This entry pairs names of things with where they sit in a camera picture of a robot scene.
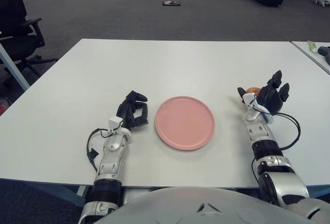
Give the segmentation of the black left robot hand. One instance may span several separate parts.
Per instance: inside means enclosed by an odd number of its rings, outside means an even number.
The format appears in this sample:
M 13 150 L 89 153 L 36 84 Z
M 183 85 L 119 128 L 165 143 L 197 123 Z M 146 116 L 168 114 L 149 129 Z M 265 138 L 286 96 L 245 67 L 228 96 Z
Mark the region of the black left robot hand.
M 141 115 L 134 117 L 136 110 L 140 109 L 142 110 Z M 122 127 L 128 130 L 147 125 L 149 123 L 147 120 L 147 97 L 135 91 L 131 91 L 119 105 L 116 116 L 122 118 Z

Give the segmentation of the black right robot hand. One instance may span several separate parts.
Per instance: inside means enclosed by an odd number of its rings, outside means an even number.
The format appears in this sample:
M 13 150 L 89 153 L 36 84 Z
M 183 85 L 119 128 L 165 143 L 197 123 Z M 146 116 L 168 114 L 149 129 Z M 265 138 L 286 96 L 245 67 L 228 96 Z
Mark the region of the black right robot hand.
M 282 72 L 279 70 L 268 80 L 267 85 L 262 88 L 248 88 L 245 90 L 242 87 L 238 87 L 237 90 L 241 98 L 243 98 L 244 94 L 254 93 L 258 104 L 273 114 L 281 110 L 283 103 L 289 97 L 289 83 L 284 84 L 282 87 L 281 83 Z

